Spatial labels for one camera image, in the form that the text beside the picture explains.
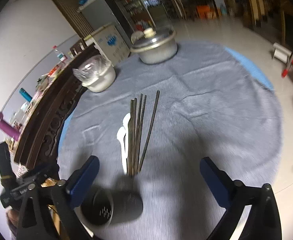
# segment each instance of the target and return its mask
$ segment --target plastic bag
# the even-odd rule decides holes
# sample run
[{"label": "plastic bag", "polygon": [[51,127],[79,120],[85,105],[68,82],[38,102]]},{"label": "plastic bag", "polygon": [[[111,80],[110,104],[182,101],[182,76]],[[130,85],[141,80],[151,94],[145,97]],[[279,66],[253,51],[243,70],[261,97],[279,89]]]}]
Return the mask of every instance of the plastic bag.
[{"label": "plastic bag", "polygon": [[87,83],[99,79],[111,66],[111,61],[103,55],[95,55],[81,64],[79,68],[72,70],[78,80]]}]

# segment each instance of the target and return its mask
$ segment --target blue logo on box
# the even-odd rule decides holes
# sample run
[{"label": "blue logo on box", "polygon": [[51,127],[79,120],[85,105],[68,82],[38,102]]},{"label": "blue logo on box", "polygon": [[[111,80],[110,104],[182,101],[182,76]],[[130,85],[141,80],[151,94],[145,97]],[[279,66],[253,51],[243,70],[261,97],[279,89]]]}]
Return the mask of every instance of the blue logo on box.
[{"label": "blue logo on box", "polygon": [[110,37],[108,37],[106,42],[108,43],[109,46],[114,46],[115,43],[116,43],[116,37],[115,36],[110,36]]}]

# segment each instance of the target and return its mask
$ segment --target round table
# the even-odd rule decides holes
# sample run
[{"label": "round table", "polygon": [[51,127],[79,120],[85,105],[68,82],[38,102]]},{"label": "round table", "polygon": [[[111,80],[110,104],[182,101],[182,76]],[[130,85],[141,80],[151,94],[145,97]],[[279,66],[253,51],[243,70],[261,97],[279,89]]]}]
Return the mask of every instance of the round table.
[{"label": "round table", "polygon": [[[145,65],[133,55],[116,72],[107,90],[82,95],[58,156],[62,179],[96,155],[95,184],[142,196],[144,210],[137,220],[95,231],[97,236],[206,239],[225,210],[200,175],[205,156],[233,180],[255,187],[272,184],[282,140],[280,105],[274,92],[223,46],[180,42],[168,61]],[[116,134],[130,99],[147,95],[142,151],[157,90],[160,99],[142,171],[129,178],[123,174]]]}]

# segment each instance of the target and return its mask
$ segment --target purple thermos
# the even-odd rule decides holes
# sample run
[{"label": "purple thermos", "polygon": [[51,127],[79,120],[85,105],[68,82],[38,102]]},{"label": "purple thermos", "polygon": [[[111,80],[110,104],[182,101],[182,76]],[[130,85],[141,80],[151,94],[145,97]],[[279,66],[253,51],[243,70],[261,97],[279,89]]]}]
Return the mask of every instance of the purple thermos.
[{"label": "purple thermos", "polygon": [[20,132],[10,126],[5,120],[3,120],[2,112],[0,112],[0,129],[14,140],[17,141],[19,139]]}]

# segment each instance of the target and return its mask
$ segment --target spoon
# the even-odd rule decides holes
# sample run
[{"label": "spoon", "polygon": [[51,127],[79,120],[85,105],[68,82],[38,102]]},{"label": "spoon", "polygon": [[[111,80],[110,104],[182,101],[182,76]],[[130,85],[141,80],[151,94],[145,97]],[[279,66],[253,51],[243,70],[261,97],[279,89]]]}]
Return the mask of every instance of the spoon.
[{"label": "spoon", "polygon": [[125,128],[123,126],[120,127],[118,130],[118,133],[116,134],[116,138],[119,140],[121,145],[121,159],[122,159],[122,166],[123,166],[123,172],[124,174],[127,174],[128,168],[127,168],[127,162],[126,162],[126,154],[125,154],[125,148],[124,148],[124,136],[125,136]]},{"label": "spoon", "polygon": [[127,113],[123,118],[123,126],[125,128],[125,158],[128,158],[128,122],[131,119],[131,114]]}]

